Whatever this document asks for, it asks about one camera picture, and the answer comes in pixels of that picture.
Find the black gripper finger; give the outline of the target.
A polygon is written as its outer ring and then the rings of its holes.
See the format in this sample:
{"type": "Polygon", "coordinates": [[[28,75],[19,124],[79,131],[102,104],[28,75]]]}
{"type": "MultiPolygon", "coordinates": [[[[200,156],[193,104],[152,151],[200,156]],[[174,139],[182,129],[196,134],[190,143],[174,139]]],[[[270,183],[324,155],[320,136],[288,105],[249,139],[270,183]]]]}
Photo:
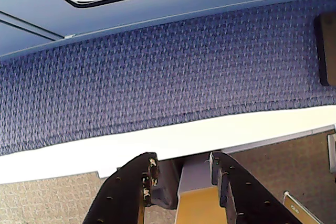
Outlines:
{"type": "Polygon", "coordinates": [[[227,223],[318,223],[318,218],[288,191],[280,202],[230,155],[211,152],[209,167],[227,223]]]}
{"type": "Polygon", "coordinates": [[[133,158],[104,181],[83,223],[144,223],[158,176],[156,153],[133,158]]]}

